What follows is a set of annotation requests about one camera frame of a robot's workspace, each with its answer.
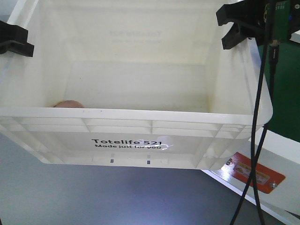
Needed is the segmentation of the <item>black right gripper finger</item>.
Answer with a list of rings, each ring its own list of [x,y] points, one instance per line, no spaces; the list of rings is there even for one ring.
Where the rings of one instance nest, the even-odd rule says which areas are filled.
[[[221,39],[224,50],[230,50],[247,38],[255,35],[255,26],[234,22],[227,34]]]
[[[218,26],[225,25],[229,22],[244,23],[246,22],[249,12],[249,2],[236,2],[224,4],[217,12]]]

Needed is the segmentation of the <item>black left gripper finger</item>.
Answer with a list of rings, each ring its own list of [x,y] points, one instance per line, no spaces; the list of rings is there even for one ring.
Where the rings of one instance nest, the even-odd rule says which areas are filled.
[[[12,42],[1,42],[0,53],[5,54],[6,52],[13,52],[26,57],[33,57],[34,45],[29,43],[17,44]]]
[[[0,22],[0,44],[7,45],[17,43],[24,45],[27,43],[28,31],[18,25],[11,25]]]

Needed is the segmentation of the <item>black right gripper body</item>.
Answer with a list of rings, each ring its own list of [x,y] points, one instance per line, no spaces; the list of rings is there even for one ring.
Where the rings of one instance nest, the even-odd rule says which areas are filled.
[[[291,3],[291,12],[290,12],[290,21],[289,21],[289,37],[288,40],[291,40],[292,34],[300,30],[300,2],[298,0],[290,0]],[[252,0],[250,5],[254,7],[256,12],[251,11],[250,14],[255,17],[255,25],[258,28],[261,28],[265,31],[266,24],[270,20],[270,1],[269,0]],[[269,41],[272,39],[273,31],[273,22],[274,22],[274,13],[273,20],[271,21],[271,33]]]

